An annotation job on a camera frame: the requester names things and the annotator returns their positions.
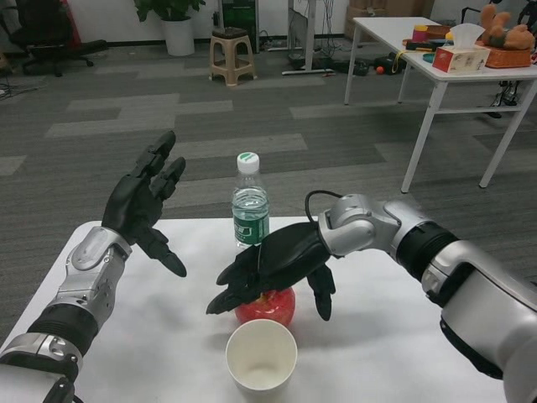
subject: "table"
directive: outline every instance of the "table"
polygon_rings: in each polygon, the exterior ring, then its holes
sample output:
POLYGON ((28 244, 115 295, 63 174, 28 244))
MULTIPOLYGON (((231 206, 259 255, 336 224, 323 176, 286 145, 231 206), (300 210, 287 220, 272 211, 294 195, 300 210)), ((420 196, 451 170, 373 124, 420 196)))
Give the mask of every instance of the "table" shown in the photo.
MULTIPOLYGON (((272 218, 271 229, 303 221, 272 218)), ((54 297, 68 253, 98 224, 74 231, 7 342, 54 297)), ((238 403, 224 356, 236 318, 205 315, 222 290, 216 276, 234 260, 232 220, 163 220, 157 228, 188 276, 172 275, 133 248, 114 312, 84 357, 77 394, 85 403, 238 403)), ((295 286, 291 331, 299 357, 283 402, 505 403, 501 381, 479 374, 447 342, 440 308, 385 253, 328 264, 337 287, 329 322, 317 315, 307 282, 295 286)))
POLYGON ((313 53, 315 48, 315 19, 317 14, 317 0, 307 0, 308 2, 308 17, 302 16, 295 10, 295 0, 288 0, 287 4, 287 26, 289 32, 287 33, 287 47, 286 48, 271 48, 268 51, 280 51, 280 50, 297 50, 295 48, 295 35, 293 34, 292 24, 300 24, 296 15, 304 17, 307 22, 302 24, 302 28, 305 31, 305 36, 300 38, 302 46, 305 48, 305 63, 301 70, 283 71, 282 76, 298 76, 302 74, 317 74, 317 73, 333 73, 332 69, 313 69, 313 53))
MULTIPOLYGON (((355 18, 356 27, 354 29, 354 39, 352 43, 351 64, 347 77, 347 89, 345 92, 345 104, 349 104, 352 89, 353 66, 357 56, 357 45, 360 43, 362 31, 367 32, 382 44, 388 46, 394 52, 404 50, 403 39, 412 36, 415 25, 432 25, 436 24, 427 18, 407 17, 407 18, 355 18)), ((403 83, 399 92, 398 102, 404 99, 404 91, 409 81, 411 68, 416 69, 421 74, 431 79, 435 83, 435 89, 430 96, 429 106, 425 114, 418 139, 414 147, 412 158, 410 159, 409 168, 406 171, 401 191, 407 193, 410 183, 414 177, 416 167, 420 161, 421 152, 429 135, 430 125, 435 115, 447 113, 485 113, 485 112, 515 112, 511 123, 509 124, 505 135, 498 146, 490 164, 485 171, 479 186, 485 188, 488 186, 494 172, 498 168, 500 161, 507 150, 509 143, 519 128, 524 115, 528 111, 529 105, 534 100, 537 93, 537 66, 532 65, 527 68, 518 69, 489 69, 485 67, 483 72, 471 72, 465 74, 447 74, 427 63, 422 58, 422 53, 405 53, 402 57, 408 63, 410 68, 405 69, 403 83), (461 109, 443 109, 441 108, 442 100, 446 94, 449 83, 473 82, 473 81, 502 81, 502 80, 520 80, 531 81, 523 95, 520 103, 516 107, 474 107, 461 109)))

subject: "white paper cup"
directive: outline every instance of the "white paper cup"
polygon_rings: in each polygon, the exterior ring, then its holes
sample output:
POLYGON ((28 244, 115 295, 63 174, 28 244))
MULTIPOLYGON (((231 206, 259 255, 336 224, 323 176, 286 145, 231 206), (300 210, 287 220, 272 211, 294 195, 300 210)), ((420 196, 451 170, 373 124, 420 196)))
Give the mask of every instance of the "white paper cup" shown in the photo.
POLYGON ((296 359, 291 332, 267 319, 244 323, 226 346, 227 369, 238 388, 249 395, 281 391, 295 370, 296 359))

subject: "white flower pot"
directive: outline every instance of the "white flower pot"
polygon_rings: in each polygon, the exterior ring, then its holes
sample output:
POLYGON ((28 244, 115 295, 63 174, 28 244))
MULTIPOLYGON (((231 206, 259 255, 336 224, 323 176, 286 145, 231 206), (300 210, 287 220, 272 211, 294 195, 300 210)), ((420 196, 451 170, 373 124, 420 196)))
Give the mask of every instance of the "white flower pot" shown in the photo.
POLYGON ((163 21, 168 54, 187 56, 194 53, 194 30, 191 18, 186 21, 163 21))

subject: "red apple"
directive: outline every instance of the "red apple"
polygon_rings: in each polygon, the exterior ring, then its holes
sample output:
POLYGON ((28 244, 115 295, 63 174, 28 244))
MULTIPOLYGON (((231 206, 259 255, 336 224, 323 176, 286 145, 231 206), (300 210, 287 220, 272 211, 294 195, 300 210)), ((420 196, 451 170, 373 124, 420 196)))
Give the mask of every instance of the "red apple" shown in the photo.
POLYGON ((240 305, 235 315, 240 323, 254 319, 270 319, 288 326, 295 314, 295 292, 292 288, 263 293, 256 301, 240 305))

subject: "stool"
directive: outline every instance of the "stool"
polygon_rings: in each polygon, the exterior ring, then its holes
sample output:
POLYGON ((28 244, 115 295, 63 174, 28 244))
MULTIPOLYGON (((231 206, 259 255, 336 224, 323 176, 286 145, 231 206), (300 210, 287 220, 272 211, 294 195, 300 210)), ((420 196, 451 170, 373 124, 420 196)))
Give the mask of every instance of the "stool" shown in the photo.
POLYGON ((253 65, 252 45, 248 33, 244 29, 226 28, 224 30, 215 30, 212 32, 211 48, 209 50, 209 80, 215 74, 224 76, 227 86, 236 86, 237 78, 243 74, 251 73, 253 78, 255 74, 253 65), (223 60, 215 60, 215 45, 220 44, 224 55, 223 60), (237 56, 237 45, 245 44, 248 48, 248 60, 241 59, 237 56))

